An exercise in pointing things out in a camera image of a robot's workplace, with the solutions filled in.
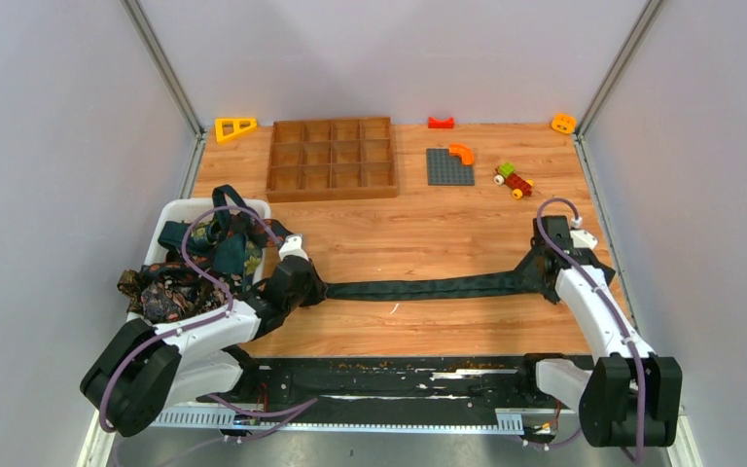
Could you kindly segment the dark green leaf tie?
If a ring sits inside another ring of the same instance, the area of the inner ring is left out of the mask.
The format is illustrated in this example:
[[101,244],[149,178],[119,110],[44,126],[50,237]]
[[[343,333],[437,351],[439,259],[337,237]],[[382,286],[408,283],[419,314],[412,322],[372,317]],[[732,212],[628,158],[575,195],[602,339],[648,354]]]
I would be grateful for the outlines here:
[[327,286],[327,299],[361,302],[472,299],[525,294],[535,293],[525,293],[522,290],[521,264],[511,270],[473,276],[413,281],[346,282]]

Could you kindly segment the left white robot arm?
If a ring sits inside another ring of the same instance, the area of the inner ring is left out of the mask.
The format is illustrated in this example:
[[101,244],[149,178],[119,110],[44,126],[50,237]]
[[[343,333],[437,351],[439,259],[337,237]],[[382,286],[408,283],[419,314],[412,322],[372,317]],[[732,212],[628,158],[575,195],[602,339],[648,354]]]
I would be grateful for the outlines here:
[[163,325],[129,320],[111,338],[80,383],[107,433],[131,437],[165,409],[209,394],[236,402],[259,389],[257,373],[228,350],[279,328],[300,306],[324,301],[326,283],[309,260],[289,256],[271,277],[232,302]]

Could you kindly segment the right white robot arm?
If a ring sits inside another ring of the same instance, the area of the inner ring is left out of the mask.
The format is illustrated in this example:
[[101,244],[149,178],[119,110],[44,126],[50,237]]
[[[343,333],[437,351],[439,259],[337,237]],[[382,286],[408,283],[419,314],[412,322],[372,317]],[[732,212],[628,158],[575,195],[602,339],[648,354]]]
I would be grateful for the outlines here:
[[683,383],[677,360],[658,355],[625,318],[608,287],[610,268],[581,246],[566,217],[534,219],[531,243],[548,291],[580,325],[593,367],[545,357],[517,378],[520,400],[537,407],[554,397],[577,413],[596,448],[672,446]]

